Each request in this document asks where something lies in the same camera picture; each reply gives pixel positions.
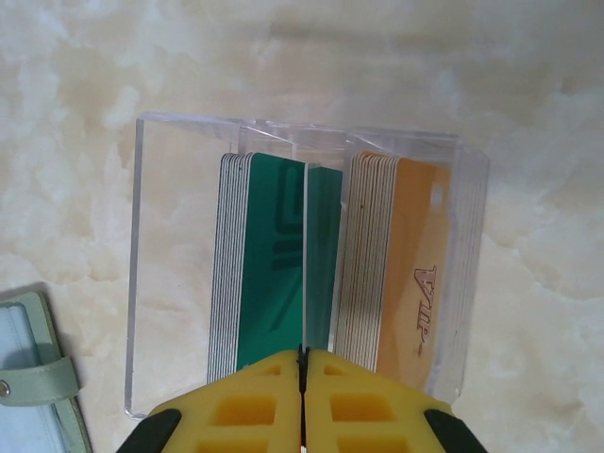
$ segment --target white marble countertop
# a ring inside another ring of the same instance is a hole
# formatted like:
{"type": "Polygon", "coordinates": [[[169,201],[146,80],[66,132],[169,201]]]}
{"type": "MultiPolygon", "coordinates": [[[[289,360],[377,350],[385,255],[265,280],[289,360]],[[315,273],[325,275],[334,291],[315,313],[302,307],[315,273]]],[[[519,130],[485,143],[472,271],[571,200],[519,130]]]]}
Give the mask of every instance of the white marble countertop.
{"type": "Polygon", "coordinates": [[[454,132],[483,149],[456,414],[492,453],[604,451],[604,4],[298,3],[4,2],[0,291],[47,284],[96,451],[133,428],[127,268],[144,109],[454,132]]]}

